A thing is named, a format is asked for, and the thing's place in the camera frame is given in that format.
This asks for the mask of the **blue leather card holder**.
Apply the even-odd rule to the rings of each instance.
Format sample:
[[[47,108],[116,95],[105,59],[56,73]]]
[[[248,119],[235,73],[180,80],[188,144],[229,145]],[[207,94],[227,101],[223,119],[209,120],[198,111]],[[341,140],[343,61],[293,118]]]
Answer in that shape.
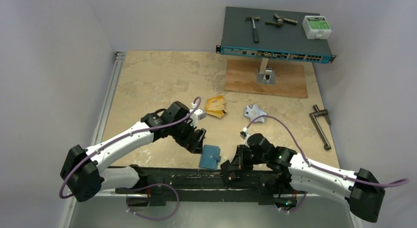
[[[204,145],[201,154],[199,167],[208,170],[217,170],[221,161],[220,147],[215,145]]]

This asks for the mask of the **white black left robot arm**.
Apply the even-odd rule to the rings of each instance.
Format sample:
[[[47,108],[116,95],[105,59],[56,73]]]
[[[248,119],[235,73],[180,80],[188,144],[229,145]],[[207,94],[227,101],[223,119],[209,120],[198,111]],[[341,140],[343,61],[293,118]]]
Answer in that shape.
[[[196,97],[191,108],[175,101],[167,109],[146,114],[133,126],[104,142],[86,148],[72,147],[60,172],[63,184],[59,197],[75,197],[78,202],[85,202],[107,189],[126,188],[141,193],[147,180],[139,175],[137,166],[113,168],[111,165],[159,139],[172,137],[190,153],[201,154],[207,132],[197,128],[198,121],[205,117],[200,109],[201,101],[200,96]]]

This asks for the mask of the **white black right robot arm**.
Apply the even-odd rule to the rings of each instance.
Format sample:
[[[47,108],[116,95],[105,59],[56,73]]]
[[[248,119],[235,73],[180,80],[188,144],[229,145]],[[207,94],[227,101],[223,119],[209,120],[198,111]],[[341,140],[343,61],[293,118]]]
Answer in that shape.
[[[278,174],[276,186],[282,192],[291,189],[346,202],[355,216],[375,223],[378,220],[385,190],[372,172],[366,169],[347,171],[314,160],[305,160],[295,150],[274,146],[262,134],[242,132],[244,144],[239,144],[232,161],[221,169],[227,182],[237,178],[238,171],[251,171],[257,164],[266,164]]]

